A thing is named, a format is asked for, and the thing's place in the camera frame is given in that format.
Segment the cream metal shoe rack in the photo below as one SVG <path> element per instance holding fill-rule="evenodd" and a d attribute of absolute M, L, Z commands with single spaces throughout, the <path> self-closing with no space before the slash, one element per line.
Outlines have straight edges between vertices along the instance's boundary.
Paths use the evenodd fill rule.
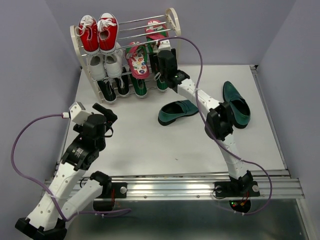
<path fill-rule="evenodd" d="M 120 44 L 120 47 L 117 49 L 122 49 L 123 50 L 123 57 L 122 57 L 122 74 L 121 75 L 128 75 L 128 80 L 129 80 L 129 95 L 130 94 L 135 94 L 135 90 L 131 81 L 132 73 L 130 71 L 128 62 L 126 60 L 126 48 L 137 46 L 137 45 L 145 45 L 146 51 L 147 51 L 147 66 L 149 68 L 149 76 L 144 79 L 145 85 L 147 90 L 148 89 L 157 89 L 157 84 L 156 81 L 154 80 L 155 74 L 152 72 L 151 66 L 150 66 L 150 54 L 155 53 L 154 52 L 154 46 L 156 42 L 158 41 L 164 41 L 168 40 L 167 37 L 159 40 L 153 40 L 150 42 L 147 42 L 146 35 L 145 33 L 145 28 L 147 27 L 147 24 L 150 20 L 159 20 L 160 24 L 165 24 L 166 25 L 166 30 L 165 32 L 168 32 L 168 36 L 172 37 L 179 37 L 181 36 L 181 27 L 179 23 L 179 18 L 177 16 L 177 13 L 174 8 L 168 8 L 164 14 L 162 15 L 156 15 L 152 17 L 146 17 L 146 18 L 141 18 L 141 19 L 135 19 L 135 20 L 130 20 L 130 21 L 123 21 L 118 22 L 118 35 L 117 35 L 117 40 Z M 104 54 L 101 52 L 100 48 L 99 51 L 96 54 L 90 55 L 87 54 L 84 51 L 83 44 L 80 40 L 80 37 L 78 37 L 75 34 L 75 27 L 77 25 L 72 25 L 70 26 L 70 36 L 73 44 L 74 51 L 77 55 L 77 58 L 80 62 L 81 69 L 83 73 L 85 74 L 93 92 L 94 95 L 97 99 L 98 102 L 100 103 L 107 103 L 104 99 L 104 96 L 98 86 L 98 81 L 109 81 L 112 84 L 112 87 L 114 89 L 114 92 L 116 94 L 116 98 L 121 97 L 118 93 L 118 88 L 116 85 L 115 78 L 111 78 L 108 76 L 107 71 L 105 69 L 106 76 L 103 79 L 100 80 L 94 80 L 91 77 L 90 69 L 89 69 L 89 63 L 90 60 L 93 56 L 99 56 L 101 57 L 103 61 L 103 65 L 105 63 L 104 61 Z M 130 45 L 132 42 L 138 42 L 138 44 L 135 45 Z M 179 51 L 178 47 L 174 47 L 171 45 L 171 49 L 176 49 L 176 52 Z"/>

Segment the left black sneaker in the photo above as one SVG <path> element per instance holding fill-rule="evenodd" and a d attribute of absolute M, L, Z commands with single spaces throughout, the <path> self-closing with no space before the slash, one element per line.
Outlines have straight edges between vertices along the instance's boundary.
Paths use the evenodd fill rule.
<path fill-rule="evenodd" d="M 117 96 L 115 94 L 112 84 L 109 81 L 102 80 L 98 81 L 97 84 L 102 92 L 105 101 L 108 104 L 113 104 L 116 101 Z"/>

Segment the dark green loafer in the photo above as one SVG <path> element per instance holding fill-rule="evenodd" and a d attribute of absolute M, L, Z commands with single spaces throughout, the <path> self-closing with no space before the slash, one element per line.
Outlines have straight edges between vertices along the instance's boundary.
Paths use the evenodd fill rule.
<path fill-rule="evenodd" d="M 158 112 L 158 123 L 168 126 L 177 119 L 191 117 L 199 112 L 198 108 L 189 100 L 178 100 L 164 105 Z"/>
<path fill-rule="evenodd" d="M 222 96 L 231 107 L 234 126 L 238 129 L 246 128 L 251 120 L 251 110 L 246 100 L 230 81 L 223 84 Z"/>

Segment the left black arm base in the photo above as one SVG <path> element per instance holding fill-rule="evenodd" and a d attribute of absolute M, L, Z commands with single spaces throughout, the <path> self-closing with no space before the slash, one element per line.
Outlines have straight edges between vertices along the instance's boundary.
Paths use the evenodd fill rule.
<path fill-rule="evenodd" d="M 91 174 L 90 180 L 98 181 L 102 192 L 93 202 L 93 209 L 97 212 L 109 212 L 115 209 L 116 199 L 127 197 L 128 184 L 126 182 L 113 182 L 112 178 L 100 171 Z"/>

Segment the white sneaker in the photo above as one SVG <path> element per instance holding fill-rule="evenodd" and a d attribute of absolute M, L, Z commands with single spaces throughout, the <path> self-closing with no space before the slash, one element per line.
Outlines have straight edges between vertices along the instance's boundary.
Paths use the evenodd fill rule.
<path fill-rule="evenodd" d="M 113 79 L 120 77 L 122 74 L 123 50 L 120 47 L 120 44 L 116 42 L 116 49 L 113 52 L 103 52 L 106 73 Z"/>
<path fill-rule="evenodd" d="M 95 55 L 90 59 L 89 70 L 91 77 L 94 80 L 101 80 L 106 77 L 106 71 L 104 68 L 103 60 L 98 55 Z"/>

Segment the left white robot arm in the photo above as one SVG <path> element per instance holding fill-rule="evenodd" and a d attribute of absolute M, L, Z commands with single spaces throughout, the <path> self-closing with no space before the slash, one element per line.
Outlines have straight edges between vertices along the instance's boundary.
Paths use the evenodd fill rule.
<path fill-rule="evenodd" d="M 40 185 L 45 193 L 37 206 L 26 217 L 19 218 L 15 228 L 32 240 L 62 240 L 67 234 L 66 222 L 83 213 L 95 198 L 111 193 L 112 178 L 103 172 L 92 173 L 88 182 L 73 197 L 70 193 L 91 164 L 106 147 L 107 131 L 118 119 L 112 110 L 95 103 L 88 112 L 80 102 L 74 102 L 67 112 L 58 117 L 74 122 L 77 137 L 62 155 L 58 170 L 50 186 L 16 171 L 21 177 Z"/>

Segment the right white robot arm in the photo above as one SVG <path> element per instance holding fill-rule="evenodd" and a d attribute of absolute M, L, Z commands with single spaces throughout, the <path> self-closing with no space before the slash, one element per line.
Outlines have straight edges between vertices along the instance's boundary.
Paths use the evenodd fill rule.
<path fill-rule="evenodd" d="M 149 55 L 151 69 L 156 71 L 168 88 L 192 102 L 204 119 L 206 134 L 216 141 L 227 166 L 229 181 L 215 182 L 218 198 L 258 197 L 260 190 L 252 173 L 238 159 L 233 136 L 232 109 L 229 103 L 219 102 L 197 88 L 190 76 L 178 69 L 176 51 L 161 50 Z"/>

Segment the left white sneaker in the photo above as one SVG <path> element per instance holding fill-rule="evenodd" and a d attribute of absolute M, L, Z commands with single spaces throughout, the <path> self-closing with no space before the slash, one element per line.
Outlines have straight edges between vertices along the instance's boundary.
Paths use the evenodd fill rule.
<path fill-rule="evenodd" d="M 95 55 L 90 59 L 89 70 L 91 77 L 94 80 L 101 80 L 106 77 L 106 71 L 104 68 L 103 60 L 98 55 Z"/>

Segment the right white sneaker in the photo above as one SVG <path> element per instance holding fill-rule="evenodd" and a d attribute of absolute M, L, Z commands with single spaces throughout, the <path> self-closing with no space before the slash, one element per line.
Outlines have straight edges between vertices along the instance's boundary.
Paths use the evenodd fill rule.
<path fill-rule="evenodd" d="M 120 77 L 122 74 L 123 50 L 120 47 L 120 44 L 116 42 L 116 49 L 113 52 L 103 52 L 106 73 L 113 79 Z"/>

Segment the green sneaker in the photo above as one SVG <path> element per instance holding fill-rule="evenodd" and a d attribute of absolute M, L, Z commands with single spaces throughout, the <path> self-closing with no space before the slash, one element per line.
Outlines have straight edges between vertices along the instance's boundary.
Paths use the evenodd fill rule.
<path fill-rule="evenodd" d="M 167 84 L 161 79 L 161 73 L 158 72 L 154 76 L 154 80 L 156 81 L 156 87 L 157 89 L 161 92 L 164 93 L 167 89 L 168 86 Z"/>
<path fill-rule="evenodd" d="M 135 91 L 135 95 L 138 98 L 145 98 L 147 96 L 147 87 L 144 79 L 138 79 L 135 77 L 131 77 L 131 82 Z"/>

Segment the pink flip-flop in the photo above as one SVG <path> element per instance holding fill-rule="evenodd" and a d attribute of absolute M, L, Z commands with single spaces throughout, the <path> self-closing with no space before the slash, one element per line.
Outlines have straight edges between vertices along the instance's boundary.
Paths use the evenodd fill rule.
<path fill-rule="evenodd" d="M 130 45 L 138 44 L 139 42 L 131 42 Z M 129 69 L 135 79 L 146 79 L 150 75 L 147 65 L 148 53 L 145 45 L 135 45 L 126 48 L 125 58 Z"/>
<path fill-rule="evenodd" d="M 160 40 L 169 37 L 168 31 L 165 24 L 160 24 L 157 19 L 152 19 L 147 23 L 147 27 L 144 29 L 147 42 L 154 40 Z"/>

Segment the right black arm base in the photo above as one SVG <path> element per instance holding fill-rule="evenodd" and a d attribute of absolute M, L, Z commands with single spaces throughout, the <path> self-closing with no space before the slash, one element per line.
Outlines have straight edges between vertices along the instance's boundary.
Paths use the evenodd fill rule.
<path fill-rule="evenodd" d="M 231 181 L 216 181 L 212 195 L 218 200 L 228 199 L 231 209 L 242 214 L 247 214 L 251 209 L 250 198 L 261 196 L 256 181 L 249 183 L 248 187 L 238 186 Z"/>

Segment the black sneaker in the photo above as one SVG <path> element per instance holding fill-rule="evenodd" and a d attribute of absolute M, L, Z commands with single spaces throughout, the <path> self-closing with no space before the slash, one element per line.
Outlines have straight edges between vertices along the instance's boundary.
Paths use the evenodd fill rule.
<path fill-rule="evenodd" d="M 113 104 L 116 101 L 117 96 L 115 94 L 112 84 L 109 81 L 102 80 L 98 81 L 97 84 L 102 92 L 105 101 L 108 104 Z"/>
<path fill-rule="evenodd" d="M 127 74 L 115 78 L 118 94 L 122 98 L 126 98 L 130 94 L 129 76 Z"/>

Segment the right black sneaker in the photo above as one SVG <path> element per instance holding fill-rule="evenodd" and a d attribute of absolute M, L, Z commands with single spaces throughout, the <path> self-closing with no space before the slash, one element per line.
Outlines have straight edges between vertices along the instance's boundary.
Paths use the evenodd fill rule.
<path fill-rule="evenodd" d="M 129 76 L 127 74 L 115 78 L 118 94 L 122 98 L 126 98 L 130 94 Z"/>

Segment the left red sneaker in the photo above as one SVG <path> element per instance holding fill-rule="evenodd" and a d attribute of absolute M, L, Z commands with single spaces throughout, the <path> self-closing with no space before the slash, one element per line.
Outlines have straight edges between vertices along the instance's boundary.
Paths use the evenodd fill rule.
<path fill-rule="evenodd" d="M 80 37 L 84 51 L 88 55 L 99 52 L 98 27 L 93 16 L 84 15 L 75 27 L 75 34 Z"/>

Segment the right red sneaker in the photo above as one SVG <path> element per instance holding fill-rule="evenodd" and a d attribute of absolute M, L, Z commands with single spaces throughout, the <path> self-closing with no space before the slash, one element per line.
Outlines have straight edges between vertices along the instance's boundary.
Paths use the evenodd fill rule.
<path fill-rule="evenodd" d="M 112 54 L 116 49 L 119 24 L 111 13 L 103 13 L 97 23 L 98 41 L 100 51 L 104 54 Z"/>

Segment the red sneaker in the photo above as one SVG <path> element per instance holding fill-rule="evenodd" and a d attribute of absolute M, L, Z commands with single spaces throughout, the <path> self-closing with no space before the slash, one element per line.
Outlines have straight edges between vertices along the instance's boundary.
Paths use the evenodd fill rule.
<path fill-rule="evenodd" d="M 104 54 L 112 54 L 116 49 L 119 24 L 111 13 L 103 13 L 97 23 L 98 41 L 100 51 Z"/>
<path fill-rule="evenodd" d="M 84 15 L 75 27 L 75 34 L 80 37 L 84 51 L 88 55 L 99 52 L 98 27 L 93 16 Z"/>

